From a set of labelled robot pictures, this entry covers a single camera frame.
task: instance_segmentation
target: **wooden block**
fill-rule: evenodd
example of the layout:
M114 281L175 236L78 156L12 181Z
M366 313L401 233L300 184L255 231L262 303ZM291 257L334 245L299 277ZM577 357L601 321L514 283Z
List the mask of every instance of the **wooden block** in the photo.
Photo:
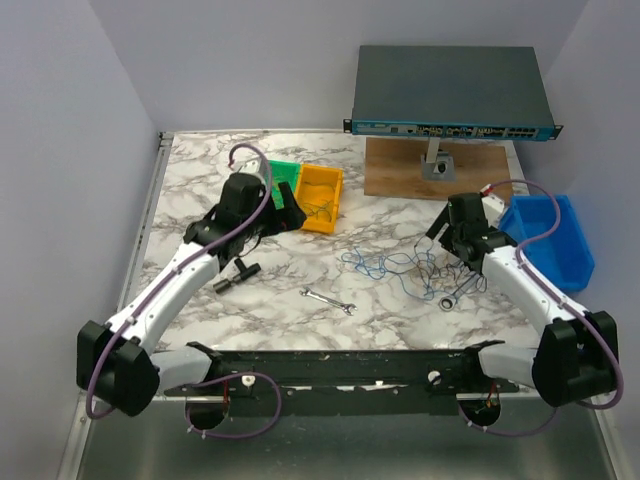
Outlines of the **wooden block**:
M425 181L420 156L427 153L428 145L422 140L367 138L364 194L441 200L511 178L504 147L441 142L440 149L453 156L456 181ZM508 203L511 184L497 188L496 193Z

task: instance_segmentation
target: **tangled blue wire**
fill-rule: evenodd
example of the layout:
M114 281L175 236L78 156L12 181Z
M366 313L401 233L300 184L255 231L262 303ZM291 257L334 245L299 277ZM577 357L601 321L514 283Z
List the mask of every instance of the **tangled blue wire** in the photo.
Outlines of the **tangled blue wire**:
M464 263L457 260L454 263L445 263L439 266L436 263L436 255L431 250L431 246L424 251L418 251L421 237L413 246L413 255L407 253L393 253L391 255L372 254L363 255L358 247L354 247L353 252L343 253L340 260L345 264L354 265L356 272L365 275L372 280L382 280L388 275L397 277L400 280L402 290L410 297L424 302L432 301L437 294L452 297L454 303L465 293L476 291L486 291L486 279L467 269ZM420 275L420 281L424 292L416 295L407 289L405 277L412 271L417 270ZM444 280L452 278L455 291L446 290L444 286L438 287L434 284L434 280L441 280L438 283L444 283Z

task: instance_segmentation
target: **marble table surface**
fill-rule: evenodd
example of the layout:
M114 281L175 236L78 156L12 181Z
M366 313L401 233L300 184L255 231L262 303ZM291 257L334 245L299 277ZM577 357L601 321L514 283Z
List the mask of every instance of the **marble table surface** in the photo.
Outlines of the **marble table surface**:
M139 290L170 260L187 225L218 201L231 173L228 151L239 142L252 143L272 160L343 169L335 233L297 231L264 239L245 258L247 265L259 262L262 271L220 296L210 284L198 291L163 335L160 349L177 348L189 341L229 350L460 348L495 338L522 346L537 345L534 329L495 285L489 284L485 293L463 296L453 311L445 313L438 307L439 296L432 301L412 298L396 276L372 280L340 261L342 254L354 247L368 255L412 254L416 240L424 235L444 202L365 196L365 139L338 132L177 134L153 218ZM522 177L512 142L472 142L503 145L512 178ZM250 158L250 154L238 158ZM431 252L437 261L446 258L439 246ZM231 264L221 276L235 273ZM405 283L411 293L423 292L416 275L405 276ZM355 303L358 311L349 317L339 309L302 297L301 285Z

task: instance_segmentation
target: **white wall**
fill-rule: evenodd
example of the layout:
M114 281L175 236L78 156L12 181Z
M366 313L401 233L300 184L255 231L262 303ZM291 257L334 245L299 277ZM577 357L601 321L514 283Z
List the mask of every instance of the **white wall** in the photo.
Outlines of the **white wall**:
M0 478L55 478L157 136L86 0L0 2Z
M596 269L580 301L618 322L626 394L616 417L640 474L640 4L591 0L545 83L555 142L521 148L527 177L570 195Z
M341 128L361 44L533 45L586 0L90 0L162 130Z

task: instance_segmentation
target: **blue cable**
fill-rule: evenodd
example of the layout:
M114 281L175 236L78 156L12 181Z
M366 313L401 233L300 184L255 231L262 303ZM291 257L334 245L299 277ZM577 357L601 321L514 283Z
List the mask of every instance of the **blue cable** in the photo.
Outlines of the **blue cable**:
M393 253L391 255L369 255L365 256L360 253L358 247L354 247L353 252L343 253L340 257L340 261L346 264L355 265L355 271L365 275L372 280L382 280L388 274L394 275L400 279L400 284L402 285L402 290L410 297L415 298L416 300L430 302L435 297L436 294L441 293L446 296L451 296L458 292L466 283L470 280L471 276L477 275L474 272L470 272L467 270L466 275L464 275L466 267L464 263L459 260L454 264L446 264L442 267L436 265L436 256L431 253L431 249L433 248L433 243L426 251L418 251L418 245L420 243L419 239L413 247L414 255L409 255L407 253ZM410 268L405 269L403 271L398 271L395 267L388 268L387 263L391 263L395 265L395 267L400 267L403 265L411 265ZM416 295L407 290L407 286L405 284L403 276L410 271L418 268L420 273L420 278L422 279L422 283L425 289L425 292L422 295ZM442 279L446 276L452 275L454 283L457 289L453 292L447 292L446 290L435 289L431 284L432 279ZM463 294L475 293L478 291L484 292L487 289L486 279L482 276L478 275L478 279L475 283L475 290L471 291L472 288L462 292L461 295L454 296L454 304L458 302L458 299Z

